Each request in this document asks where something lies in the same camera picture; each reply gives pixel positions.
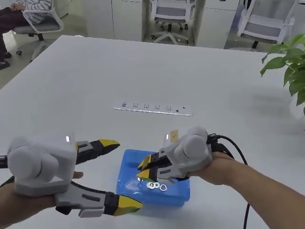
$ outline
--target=metal washer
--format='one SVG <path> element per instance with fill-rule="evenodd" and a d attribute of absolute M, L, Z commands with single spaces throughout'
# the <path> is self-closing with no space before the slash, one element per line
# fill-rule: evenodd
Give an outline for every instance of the metal washer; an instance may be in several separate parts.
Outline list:
<path fill-rule="evenodd" d="M 167 190 L 167 186 L 166 185 L 160 185 L 160 190 L 162 191 L 162 192 L 165 192 L 166 190 Z"/>
<path fill-rule="evenodd" d="M 160 188 L 160 183 L 159 182 L 155 182 L 154 183 L 154 188 Z"/>
<path fill-rule="evenodd" d="M 155 186 L 154 186 L 154 183 L 153 183 L 153 182 L 148 182 L 148 183 L 146 184 L 146 186 L 147 186 L 147 188 L 149 188 L 149 189 L 155 189 Z"/>

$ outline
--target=striped shirt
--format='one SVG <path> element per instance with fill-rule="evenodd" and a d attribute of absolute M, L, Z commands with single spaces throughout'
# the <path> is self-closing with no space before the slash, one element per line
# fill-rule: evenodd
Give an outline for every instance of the striped shirt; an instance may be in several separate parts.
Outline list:
<path fill-rule="evenodd" d="M 25 5 L 26 10 L 51 10 L 52 0 L 19 0 L 17 3 Z M 39 24 L 47 16 L 47 13 L 31 13 L 28 14 L 33 24 Z"/>

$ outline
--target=person's leg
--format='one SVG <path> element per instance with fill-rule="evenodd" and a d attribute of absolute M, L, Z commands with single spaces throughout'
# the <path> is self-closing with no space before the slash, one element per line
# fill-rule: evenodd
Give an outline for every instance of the person's leg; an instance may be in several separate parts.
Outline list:
<path fill-rule="evenodd" d="M 6 13 L 10 13 L 12 12 L 12 10 L 10 9 L 10 7 L 6 7 L 0 10 L 0 16 Z"/>
<path fill-rule="evenodd" d="M 3 34 L 16 27 L 25 25 L 28 25 L 28 22 L 20 11 L 10 10 L 0 15 L 0 70 L 9 66 L 9 63 L 4 60 L 7 50 L 3 40 Z"/>

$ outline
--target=person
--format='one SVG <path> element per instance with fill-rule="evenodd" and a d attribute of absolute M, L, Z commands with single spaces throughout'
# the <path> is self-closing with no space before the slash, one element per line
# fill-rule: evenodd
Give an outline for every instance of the person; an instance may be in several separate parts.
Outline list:
<path fill-rule="evenodd" d="M 82 177 L 82 174 L 75 175 L 75 178 Z M 214 185 L 232 187 L 271 229 L 304 228 L 305 196 L 224 153 L 213 153 L 213 161 L 207 168 L 189 175 Z M 0 229 L 54 206 L 54 197 L 22 197 L 14 194 L 13 185 L 5 185 L 0 189 Z"/>
<path fill-rule="evenodd" d="M 0 10 L 0 70 L 10 67 L 10 63 L 5 61 L 12 55 L 7 51 L 3 39 L 3 34 L 19 26 L 29 25 L 23 16 L 24 10 L 50 10 L 52 0 L 20 0 L 10 7 Z M 29 13 L 29 21 L 34 25 L 42 22 L 46 13 Z"/>

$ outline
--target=shoe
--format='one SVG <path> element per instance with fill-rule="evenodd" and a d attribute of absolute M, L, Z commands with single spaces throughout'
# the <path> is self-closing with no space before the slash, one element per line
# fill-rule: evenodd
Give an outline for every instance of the shoe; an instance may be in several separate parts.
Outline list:
<path fill-rule="evenodd" d="M 5 59 L 10 59 L 10 58 L 12 58 L 12 55 L 9 52 L 7 52 L 7 53 L 4 54 L 4 58 Z"/>
<path fill-rule="evenodd" d="M 6 69 L 10 67 L 10 63 L 9 62 L 5 62 L 5 63 L 0 63 L 0 71 L 3 70 L 3 69 Z"/>

